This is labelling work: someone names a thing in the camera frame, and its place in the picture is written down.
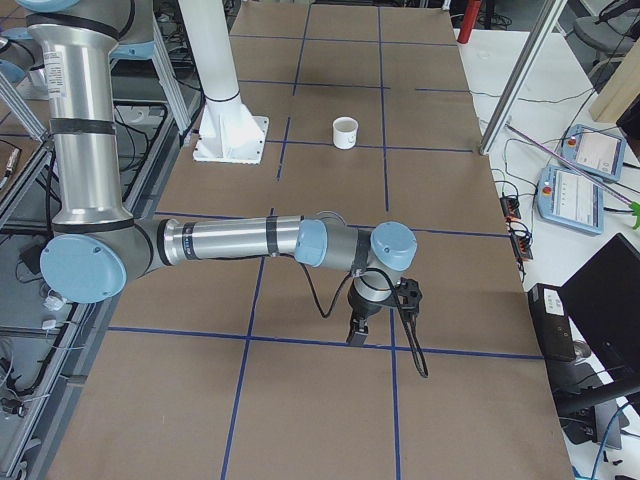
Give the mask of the white smiley face mug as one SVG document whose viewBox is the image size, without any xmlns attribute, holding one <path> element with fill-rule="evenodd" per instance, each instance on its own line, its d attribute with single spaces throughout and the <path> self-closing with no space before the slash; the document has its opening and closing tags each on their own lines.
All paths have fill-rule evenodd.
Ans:
<svg viewBox="0 0 640 480">
<path fill-rule="evenodd" d="M 349 150 L 356 145 L 359 123 L 352 117 L 338 117 L 332 123 L 333 145 Z"/>
</svg>

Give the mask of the brown paper table cover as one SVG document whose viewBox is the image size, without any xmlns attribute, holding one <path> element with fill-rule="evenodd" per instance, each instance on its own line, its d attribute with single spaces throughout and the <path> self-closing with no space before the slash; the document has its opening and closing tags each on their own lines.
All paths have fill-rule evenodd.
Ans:
<svg viewBox="0 0 640 480">
<path fill-rule="evenodd" d="M 187 261 L 124 291 L 48 477 L 570 478 L 447 16 L 250 2 L 231 43 L 244 102 L 271 121 L 263 160 L 183 150 L 157 215 L 408 225 L 429 376 L 395 313 L 346 345 L 340 272 Z"/>
</svg>

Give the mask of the black power strip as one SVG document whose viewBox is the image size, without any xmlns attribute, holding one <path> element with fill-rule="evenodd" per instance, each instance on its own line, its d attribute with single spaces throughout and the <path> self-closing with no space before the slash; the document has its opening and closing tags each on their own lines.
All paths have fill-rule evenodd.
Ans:
<svg viewBox="0 0 640 480">
<path fill-rule="evenodd" d="M 512 230 L 510 232 L 510 240 L 517 260 L 529 261 L 533 259 L 531 250 L 532 236 L 528 231 Z"/>
<path fill-rule="evenodd" d="M 502 195 L 500 205 L 506 220 L 520 220 L 520 201 L 517 195 Z"/>
</svg>

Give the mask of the near teach pendant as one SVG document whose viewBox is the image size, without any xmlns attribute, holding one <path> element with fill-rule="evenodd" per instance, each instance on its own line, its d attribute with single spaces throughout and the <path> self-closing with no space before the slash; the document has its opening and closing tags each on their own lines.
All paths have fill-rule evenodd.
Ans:
<svg viewBox="0 0 640 480">
<path fill-rule="evenodd" d="M 567 169 L 548 166 L 541 171 L 536 203 L 545 221 L 589 235 L 604 231 L 602 189 Z"/>
</svg>

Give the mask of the teach pendant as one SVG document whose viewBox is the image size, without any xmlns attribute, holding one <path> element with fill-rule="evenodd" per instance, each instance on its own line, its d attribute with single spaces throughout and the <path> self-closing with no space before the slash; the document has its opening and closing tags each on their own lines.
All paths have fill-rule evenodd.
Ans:
<svg viewBox="0 0 640 480">
<path fill-rule="evenodd" d="M 561 141 L 560 153 L 581 170 L 607 182 L 617 182 L 621 176 L 626 147 L 626 140 L 617 134 L 576 124 Z"/>
<path fill-rule="evenodd" d="M 541 171 L 536 203 L 545 221 L 589 235 L 604 231 L 602 189 L 567 169 L 548 166 Z"/>
</svg>

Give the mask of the black monitor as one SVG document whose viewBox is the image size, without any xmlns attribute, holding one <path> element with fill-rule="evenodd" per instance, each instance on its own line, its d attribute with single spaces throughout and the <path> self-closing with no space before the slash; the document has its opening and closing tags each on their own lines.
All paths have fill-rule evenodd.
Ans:
<svg viewBox="0 0 640 480">
<path fill-rule="evenodd" d="M 561 415 L 639 391 L 639 251 L 614 235 L 560 288 L 565 312 L 614 380 L 565 398 Z"/>
</svg>

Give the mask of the far teach pendant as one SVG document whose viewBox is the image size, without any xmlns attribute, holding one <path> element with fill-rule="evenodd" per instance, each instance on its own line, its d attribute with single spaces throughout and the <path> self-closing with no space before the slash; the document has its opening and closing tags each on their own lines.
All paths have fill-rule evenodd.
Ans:
<svg viewBox="0 0 640 480">
<path fill-rule="evenodd" d="M 581 170 L 607 182 L 617 182 L 621 176 L 626 147 L 626 140 L 617 134 L 576 124 L 561 141 L 560 153 Z"/>
</svg>

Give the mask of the red cylinder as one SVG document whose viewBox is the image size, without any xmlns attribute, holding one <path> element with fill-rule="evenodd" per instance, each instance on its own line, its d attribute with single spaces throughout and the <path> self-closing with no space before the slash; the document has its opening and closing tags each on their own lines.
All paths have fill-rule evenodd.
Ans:
<svg viewBox="0 0 640 480">
<path fill-rule="evenodd" d="M 457 42 L 459 44 L 466 44 L 469 41 L 471 33 L 476 24 L 481 5 L 481 0 L 469 0 L 467 2 L 462 23 L 460 25 L 459 34 L 457 37 Z"/>
</svg>

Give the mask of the wooden plank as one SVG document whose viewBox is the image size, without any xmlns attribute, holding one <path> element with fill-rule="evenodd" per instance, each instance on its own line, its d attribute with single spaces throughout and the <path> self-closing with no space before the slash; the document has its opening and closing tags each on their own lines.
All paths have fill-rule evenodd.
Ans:
<svg viewBox="0 0 640 480">
<path fill-rule="evenodd" d="M 596 25 L 606 25 L 622 39 L 633 40 L 597 100 L 590 107 L 594 120 L 614 123 L 639 96 L 639 2 L 612 1 L 599 14 Z"/>
</svg>

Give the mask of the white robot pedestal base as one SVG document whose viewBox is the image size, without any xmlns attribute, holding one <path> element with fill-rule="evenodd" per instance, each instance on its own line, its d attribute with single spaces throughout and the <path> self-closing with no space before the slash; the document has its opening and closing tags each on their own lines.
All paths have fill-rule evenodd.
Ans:
<svg viewBox="0 0 640 480">
<path fill-rule="evenodd" d="M 193 158 L 258 164 L 269 119 L 252 115 L 242 101 L 223 4 L 185 0 L 179 6 L 205 97 Z"/>
</svg>

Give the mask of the grey aluminium frame post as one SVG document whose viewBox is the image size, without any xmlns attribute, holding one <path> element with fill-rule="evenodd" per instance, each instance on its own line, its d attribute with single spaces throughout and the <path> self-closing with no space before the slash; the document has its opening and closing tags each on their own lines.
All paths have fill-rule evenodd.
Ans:
<svg viewBox="0 0 640 480">
<path fill-rule="evenodd" d="M 496 108 L 490 117 L 479 145 L 480 154 L 487 155 L 490 152 L 500 130 L 506 125 L 507 117 L 520 94 L 524 82 L 566 4 L 567 0 L 548 0 L 544 3 L 516 60 Z"/>
</svg>

